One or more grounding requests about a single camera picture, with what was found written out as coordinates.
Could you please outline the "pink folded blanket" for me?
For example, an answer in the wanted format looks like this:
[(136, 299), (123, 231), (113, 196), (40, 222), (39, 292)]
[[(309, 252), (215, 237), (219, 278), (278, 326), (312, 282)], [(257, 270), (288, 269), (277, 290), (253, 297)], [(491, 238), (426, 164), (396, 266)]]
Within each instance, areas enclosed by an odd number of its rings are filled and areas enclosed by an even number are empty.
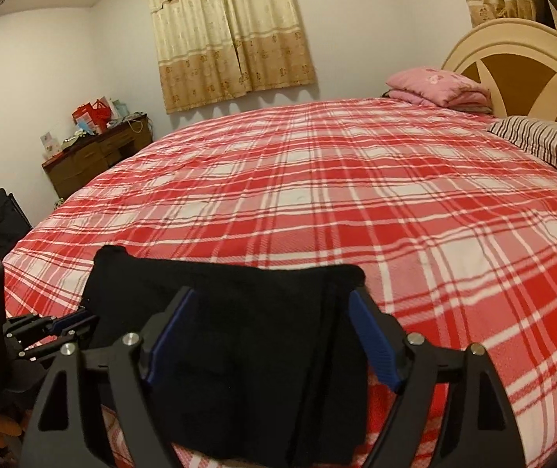
[(390, 76), (385, 95), (407, 103), (456, 110), (460, 112), (491, 114), (493, 104), (488, 88), (455, 72), (413, 68)]

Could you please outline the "striped pillow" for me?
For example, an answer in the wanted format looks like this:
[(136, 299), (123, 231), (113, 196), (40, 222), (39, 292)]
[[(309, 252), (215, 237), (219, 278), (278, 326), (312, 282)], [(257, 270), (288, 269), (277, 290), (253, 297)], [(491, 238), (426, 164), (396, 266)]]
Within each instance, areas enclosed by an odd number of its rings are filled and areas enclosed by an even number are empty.
[(494, 122), (488, 131), (557, 170), (557, 122), (513, 115)]

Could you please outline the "cream wooden headboard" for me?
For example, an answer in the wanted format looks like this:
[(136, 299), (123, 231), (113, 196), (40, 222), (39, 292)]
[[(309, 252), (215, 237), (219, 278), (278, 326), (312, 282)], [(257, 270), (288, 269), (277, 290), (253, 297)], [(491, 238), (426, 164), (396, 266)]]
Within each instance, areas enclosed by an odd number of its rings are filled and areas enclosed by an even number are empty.
[(557, 122), (557, 31), (539, 22), (495, 19), (457, 43), (442, 68), (490, 90), (493, 114)]

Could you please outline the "beige patterned window curtain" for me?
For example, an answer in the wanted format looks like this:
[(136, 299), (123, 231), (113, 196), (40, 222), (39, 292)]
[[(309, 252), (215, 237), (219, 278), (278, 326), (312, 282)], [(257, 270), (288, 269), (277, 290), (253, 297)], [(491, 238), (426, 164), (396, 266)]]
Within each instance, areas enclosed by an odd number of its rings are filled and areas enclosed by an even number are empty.
[(169, 114), (313, 85), (295, 0), (149, 0)]

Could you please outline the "white greeting card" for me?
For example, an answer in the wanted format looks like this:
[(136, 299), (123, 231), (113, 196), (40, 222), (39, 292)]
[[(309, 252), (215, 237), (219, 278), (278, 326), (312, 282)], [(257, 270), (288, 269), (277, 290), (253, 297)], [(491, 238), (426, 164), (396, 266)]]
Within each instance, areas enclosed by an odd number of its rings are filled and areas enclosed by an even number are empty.
[(44, 159), (47, 161), (61, 152), (61, 145), (59, 140), (47, 132), (40, 137), (41, 144), (44, 148)]

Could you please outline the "red gift bag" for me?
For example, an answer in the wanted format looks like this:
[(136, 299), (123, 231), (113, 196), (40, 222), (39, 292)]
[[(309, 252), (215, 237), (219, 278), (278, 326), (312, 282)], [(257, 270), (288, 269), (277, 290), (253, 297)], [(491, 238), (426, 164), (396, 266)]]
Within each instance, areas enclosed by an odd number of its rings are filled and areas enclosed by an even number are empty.
[(92, 131), (101, 134), (107, 130), (107, 125), (112, 120), (111, 107), (105, 97), (99, 98), (94, 103), (84, 104), (72, 113), (75, 124), (84, 122)]

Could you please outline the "black pants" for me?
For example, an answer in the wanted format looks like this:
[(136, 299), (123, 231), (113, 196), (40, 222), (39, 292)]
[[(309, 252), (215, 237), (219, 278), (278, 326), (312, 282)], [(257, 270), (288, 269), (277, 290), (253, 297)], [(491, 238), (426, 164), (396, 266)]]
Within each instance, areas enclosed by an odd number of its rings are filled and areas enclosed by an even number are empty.
[(182, 287), (196, 292), (148, 388), (167, 441), (220, 461), (347, 465), (367, 422), (367, 360), (348, 315), (364, 282), (351, 264), (270, 271), (105, 246), (82, 306), (100, 319), (93, 346), (107, 347)]

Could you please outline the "red plaid bed cover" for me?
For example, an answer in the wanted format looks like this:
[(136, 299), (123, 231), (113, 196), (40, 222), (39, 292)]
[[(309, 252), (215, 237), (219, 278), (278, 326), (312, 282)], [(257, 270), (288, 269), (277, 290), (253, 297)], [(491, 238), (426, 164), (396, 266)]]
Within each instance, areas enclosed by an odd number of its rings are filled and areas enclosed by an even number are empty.
[(489, 119), (386, 98), (209, 119), (97, 176), (5, 258), (9, 314), (78, 306), (95, 252), (299, 268), (351, 263), (442, 346), (482, 343), (527, 463), (557, 449), (557, 170)]

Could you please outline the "dark wooden desk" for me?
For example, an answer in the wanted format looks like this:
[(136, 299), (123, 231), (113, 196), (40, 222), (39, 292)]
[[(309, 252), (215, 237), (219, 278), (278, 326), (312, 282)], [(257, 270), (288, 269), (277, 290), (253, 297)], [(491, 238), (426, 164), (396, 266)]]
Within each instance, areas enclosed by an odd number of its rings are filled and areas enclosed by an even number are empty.
[(152, 124), (139, 113), (100, 135), (79, 137), (43, 165), (57, 195), (67, 199), (74, 192), (126, 158), (152, 143)]

